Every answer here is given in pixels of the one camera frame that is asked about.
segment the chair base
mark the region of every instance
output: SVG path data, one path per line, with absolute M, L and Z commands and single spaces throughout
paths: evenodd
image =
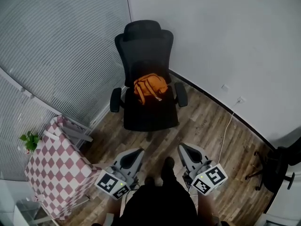
M 263 167 L 263 166 L 265 165 L 265 162 L 264 162 L 263 157 L 259 154 L 259 152 L 254 152 L 254 156 L 259 156 L 261 165 L 262 165 L 262 167 Z M 245 180 L 249 180 L 250 178 L 253 178 L 253 177 L 257 176 L 257 175 L 261 175 L 262 173 L 263 173 L 263 169 L 260 170 L 260 171 L 258 171 L 258 172 L 256 172 L 256 173 L 253 173 L 253 174 L 251 174 L 251 175 L 247 175 L 247 176 L 245 177 Z M 261 188 L 262 188 L 262 185 L 263 185 L 263 177 L 261 178 L 261 181 L 260 181 L 259 186 L 256 186 L 256 187 L 255 187 L 255 190 L 256 190 L 256 191 L 260 191 Z

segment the orange backpack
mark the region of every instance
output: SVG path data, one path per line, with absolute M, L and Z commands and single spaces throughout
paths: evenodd
M 154 96 L 158 101 L 162 99 L 156 93 L 164 94 L 168 87 L 165 79 L 155 73 L 147 74 L 134 82 L 134 93 L 140 96 L 140 102 L 145 104 L 145 96 Z

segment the green plant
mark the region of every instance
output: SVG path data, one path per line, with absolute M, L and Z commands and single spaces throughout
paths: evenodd
M 38 142 L 40 140 L 39 136 L 33 135 L 31 131 L 28 131 L 27 135 L 21 135 L 20 139 L 22 141 L 25 141 L 26 149 L 28 149 L 31 152 L 33 152 L 37 148 Z

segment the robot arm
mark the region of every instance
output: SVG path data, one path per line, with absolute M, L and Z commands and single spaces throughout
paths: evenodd
M 178 152 L 186 168 L 183 179 L 188 188 L 193 186 L 203 195 L 208 195 L 228 179 L 222 166 L 210 160 L 202 148 L 180 143 Z
M 111 166 L 101 171 L 95 186 L 118 200 L 138 184 L 136 175 L 142 165 L 143 155 L 141 148 L 120 153 Z

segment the wooden floor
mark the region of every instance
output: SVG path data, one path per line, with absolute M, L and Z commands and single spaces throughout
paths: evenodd
M 147 175 L 158 178 L 163 160 L 167 156 L 175 159 L 175 174 L 183 185 L 184 169 L 177 153 L 180 142 L 196 144 L 204 148 L 211 159 L 218 161 L 222 137 L 231 115 L 205 95 L 185 85 L 189 105 L 178 108 L 179 126 L 155 132 L 150 142 L 146 133 L 128 131 L 123 128 L 123 111 L 108 113 L 92 135 L 94 141 L 84 152 L 91 163 L 110 163 L 120 152 L 142 147 L 145 150 L 144 164 L 138 174 L 139 181 Z M 258 178 L 245 181 L 245 176 L 256 171 L 259 159 L 255 151 L 266 154 L 268 147 L 241 122 L 232 119 L 228 127 L 221 156 L 221 165 L 229 179 L 213 193 L 218 216 L 236 226 L 252 226 L 263 213 L 272 198 L 265 187 L 255 191 Z M 91 226 L 96 223 L 105 207 L 108 196 L 93 186 L 89 191 L 90 201 L 77 207 L 72 215 L 60 225 Z

